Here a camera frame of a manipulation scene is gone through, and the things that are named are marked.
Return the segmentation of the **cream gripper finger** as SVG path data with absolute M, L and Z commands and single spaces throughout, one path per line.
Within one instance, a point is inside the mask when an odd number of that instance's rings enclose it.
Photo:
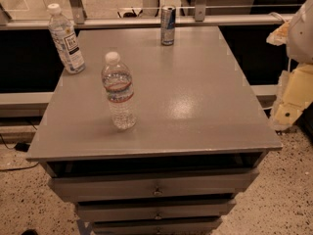
M 276 131 L 290 128 L 312 103 L 313 66 L 299 64 L 292 72 L 283 70 L 270 112 L 270 126 Z
M 285 22 L 271 32 L 266 38 L 266 42 L 275 46 L 280 46 L 287 43 L 288 30 L 290 23 Z

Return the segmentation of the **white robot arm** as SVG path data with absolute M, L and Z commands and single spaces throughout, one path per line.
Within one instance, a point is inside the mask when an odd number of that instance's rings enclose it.
M 270 126 L 284 131 L 313 103 L 313 0 L 306 0 L 290 21 L 268 35 L 266 42 L 285 44 L 288 58 L 298 62 L 293 71 L 282 71 L 270 112 Z

